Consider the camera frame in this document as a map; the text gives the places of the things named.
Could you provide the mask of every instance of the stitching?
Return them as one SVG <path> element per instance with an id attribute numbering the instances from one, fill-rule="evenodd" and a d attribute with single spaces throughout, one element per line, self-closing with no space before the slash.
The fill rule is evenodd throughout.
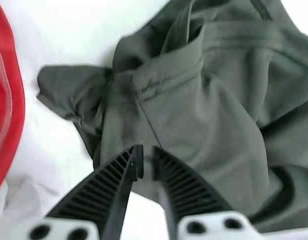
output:
<path id="1" fill-rule="evenodd" d="M 260 17 L 264 20 L 273 20 L 272 16 L 270 15 L 266 5 L 261 0 L 249 0 L 250 3 L 253 5 L 256 11 L 258 11 Z"/>
<path id="2" fill-rule="evenodd" d="M 130 79 L 130 82 L 131 82 L 132 88 L 134 88 L 134 84 L 133 84 L 132 78 Z M 160 142 L 160 140 L 159 140 L 159 137 L 158 137 L 157 133 L 155 132 L 155 129 L 154 129 L 154 127 L 153 127 L 153 125 L 152 125 L 152 123 L 151 123 L 151 121 L 150 121 L 148 115 L 146 114 L 146 112 L 145 112 L 143 106 L 141 105 L 141 102 L 140 102 L 140 100 L 139 100 L 137 94 L 135 94 L 135 98 L 136 98 L 136 100 L 137 100 L 138 105 L 140 106 L 141 110 L 142 110 L 143 113 L 144 113 L 144 116 L 145 116 L 145 118 L 146 118 L 146 121 L 147 121 L 147 123 L 148 123 L 150 129 L 152 130 L 152 132 L 153 132 L 153 134 L 154 134 L 154 137 L 155 137 L 155 139 L 156 139 L 156 141 L 157 141 L 159 147 L 160 147 L 161 149 L 163 149 L 162 144 L 161 144 L 161 142 Z"/>
<path id="3" fill-rule="evenodd" d="M 246 46 L 246 45 L 240 45 L 242 43 L 240 42 L 236 42 L 236 43 L 232 43 L 232 45 L 228 45 L 228 46 L 216 46 L 216 45 L 210 45 L 208 46 L 207 48 L 205 48 L 203 50 L 203 53 L 207 52 L 207 51 L 210 51 L 211 49 L 223 49 L 223 50 L 226 50 L 226 49 L 246 49 L 246 48 L 249 48 L 249 46 Z M 280 55 L 283 55 L 289 59 L 291 59 L 292 61 L 294 61 L 295 63 L 299 64 L 299 65 L 302 65 L 303 67 L 306 67 L 308 69 L 308 62 L 304 61 L 304 60 L 301 60 L 300 57 L 297 57 L 297 56 L 294 56 L 295 54 L 292 53 L 292 51 L 288 51 L 288 50 L 277 50 L 275 47 L 271 47 L 271 46 L 268 46 L 268 45 L 262 45 L 262 46 L 259 46 L 259 45 L 254 45 L 253 44 L 253 47 L 254 49 L 269 49 L 269 50 L 272 50 Z"/>

